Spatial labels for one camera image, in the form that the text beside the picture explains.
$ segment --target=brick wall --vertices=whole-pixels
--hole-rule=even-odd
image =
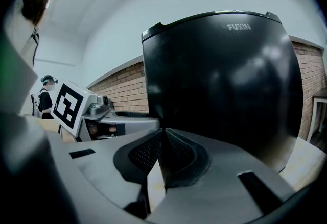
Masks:
[[[319,49],[296,42],[293,46],[299,61],[303,84],[303,112],[299,136],[306,139],[312,116],[312,95],[325,87],[325,72]],[[90,90],[108,96],[117,110],[149,110],[143,62],[107,77],[90,87]]]
[[[298,135],[302,139],[307,139],[312,117],[312,96],[326,86],[326,74],[321,50],[296,42],[293,46],[300,65],[303,85],[302,121]],[[318,110],[315,130],[319,127],[320,105]]]
[[[143,62],[103,79],[90,87],[90,91],[108,96],[116,110],[149,110]]]

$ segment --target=black monitor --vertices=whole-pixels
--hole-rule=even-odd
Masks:
[[[143,33],[151,117],[274,157],[298,135],[302,81],[292,42],[267,12],[216,11]]]

